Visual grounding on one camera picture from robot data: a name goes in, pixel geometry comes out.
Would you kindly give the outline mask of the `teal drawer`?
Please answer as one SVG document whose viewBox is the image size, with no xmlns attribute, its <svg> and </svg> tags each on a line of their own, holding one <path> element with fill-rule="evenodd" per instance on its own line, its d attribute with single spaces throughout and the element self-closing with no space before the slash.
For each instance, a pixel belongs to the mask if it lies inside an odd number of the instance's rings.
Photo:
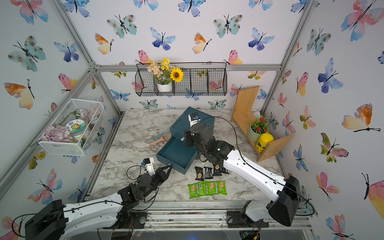
<svg viewBox="0 0 384 240">
<path fill-rule="evenodd" d="M 172 165 L 175 171 L 185 175 L 197 155 L 196 147 L 187 147 L 183 141 L 171 137 L 156 157 L 159 162 Z"/>
</svg>

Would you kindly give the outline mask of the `green cookie packet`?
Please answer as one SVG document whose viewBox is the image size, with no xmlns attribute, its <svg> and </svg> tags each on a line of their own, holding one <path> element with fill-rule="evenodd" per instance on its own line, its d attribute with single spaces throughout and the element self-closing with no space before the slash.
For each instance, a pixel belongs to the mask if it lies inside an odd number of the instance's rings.
<svg viewBox="0 0 384 240">
<path fill-rule="evenodd" d="M 225 181 L 216 181 L 216 184 L 217 184 L 218 194 L 226 196 L 227 195 L 226 182 Z"/>
<path fill-rule="evenodd" d="M 207 195 L 208 196 L 218 194 L 217 182 L 207 182 L 206 187 L 207 187 Z"/>
<path fill-rule="evenodd" d="M 207 182 L 197 183 L 197 193 L 199 197 L 207 196 Z"/>
<path fill-rule="evenodd" d="M 198 184 L 189 184 L 189 194 L 190 194 L 190 199 L 199 197 L 199 187 Z"/>
</svg>

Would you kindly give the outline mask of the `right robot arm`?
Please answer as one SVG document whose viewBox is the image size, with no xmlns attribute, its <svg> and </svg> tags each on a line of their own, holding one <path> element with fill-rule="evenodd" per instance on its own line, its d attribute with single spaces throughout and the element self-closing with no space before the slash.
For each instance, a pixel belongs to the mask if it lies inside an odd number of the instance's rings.
<svg viewBox="0 0 384 240">
<path fill-rule="evenodd" d="M 261 190 L 267 199 L 246 204 L 245 215 L 256 222 L 272 218 L 290 227 L 300 205 L 300 183 L 295 177 L 284 178 L 244 157 L 240 150 L 225 141 L 216 140 L 202 122 L 194 121 L 185 131 L 188 147 L 197 147 L 210 163 L 240 175 Z"/>
</svg>

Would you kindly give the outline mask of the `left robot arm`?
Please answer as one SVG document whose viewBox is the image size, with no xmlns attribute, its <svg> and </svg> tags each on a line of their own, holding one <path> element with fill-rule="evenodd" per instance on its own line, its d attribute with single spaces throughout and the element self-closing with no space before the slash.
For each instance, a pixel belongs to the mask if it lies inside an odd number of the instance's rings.
<svg viewBox="0 0 384 240">
<path fill-rule="evenodd" d="M 128 217 L 151 193 L 157 193 L 172 168 L 168 165 L 156 169 L 153 175 L 142 174 L 134 184 L 101 199 L 66 205 L 61 200 L 52 201 L 25 223 L 25 239 L 66 240 L 110 228 L 122 217 Z"/>
</svg>

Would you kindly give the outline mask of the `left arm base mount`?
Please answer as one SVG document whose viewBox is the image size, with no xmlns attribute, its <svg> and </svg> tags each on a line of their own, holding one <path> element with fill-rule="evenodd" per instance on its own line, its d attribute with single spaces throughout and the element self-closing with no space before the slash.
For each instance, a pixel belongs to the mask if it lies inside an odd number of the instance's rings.
<svg viewBox="0 0 384 240">
<path fill-rule="evenodd" d="M 112 229 L 144 229 L 147 221 L 147 212 L 122 211 L 117 215 L 117 221 Z"/>
</svg>

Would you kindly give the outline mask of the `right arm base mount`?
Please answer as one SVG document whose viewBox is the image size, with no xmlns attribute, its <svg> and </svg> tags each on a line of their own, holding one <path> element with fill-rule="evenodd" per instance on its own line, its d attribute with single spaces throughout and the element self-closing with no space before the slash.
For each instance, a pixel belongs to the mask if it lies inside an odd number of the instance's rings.
<svg viewBox="0 0 384 240">
<path fill-rule="evenodd" d="M 269 223 L 264 220 L 253 221 L 245 214 L 245 210 L 227 211 L 226 222 L 228 228 L 268 228 Z"/>
</svg>

